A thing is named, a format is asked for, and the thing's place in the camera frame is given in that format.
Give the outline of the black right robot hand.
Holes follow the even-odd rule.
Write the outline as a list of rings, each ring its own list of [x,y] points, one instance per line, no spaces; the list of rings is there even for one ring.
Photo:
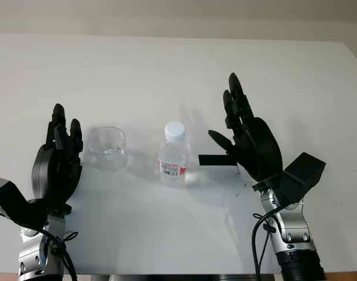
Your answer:
[[[208,131],[209,136],[256,182],[280,174],[283,161],[279,145],[267,123],[254,116],[235,73],[229,76],[229,88],[223,93],[223,102],[225,124],[233,131],[233,140],[212,129]]]

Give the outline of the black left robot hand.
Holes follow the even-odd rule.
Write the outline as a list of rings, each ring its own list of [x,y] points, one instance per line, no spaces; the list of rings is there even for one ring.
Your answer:
[[[33,195],[46,203],[49,213],[62,217],[71,213],[67,201],[80,181],[83,146],[79,120],[72,119],[67,132],[64,107],[56,104],[46,141],[39,148],[32,168]]]

